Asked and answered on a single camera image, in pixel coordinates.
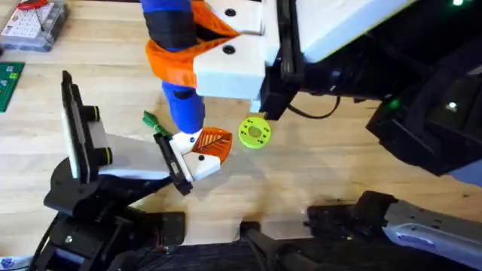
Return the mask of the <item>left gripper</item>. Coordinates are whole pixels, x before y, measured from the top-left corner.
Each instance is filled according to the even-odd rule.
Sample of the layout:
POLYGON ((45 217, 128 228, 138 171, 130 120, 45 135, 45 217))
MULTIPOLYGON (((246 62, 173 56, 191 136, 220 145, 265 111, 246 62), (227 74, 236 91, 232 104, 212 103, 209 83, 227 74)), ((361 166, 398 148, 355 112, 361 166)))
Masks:
POLYGON ((217 172, 230 153, 233 135, 218 127, 203 127, 194 134, 179 132, 174 136, 154 135, 152 142, 107 134, 106 143, 112 152, 112 162, 101 166, 99 173, 119 178, 156 181, 168 178, 183 195, 188 195, 193 185, 176 156, 175 145, 192 181, 217 172))

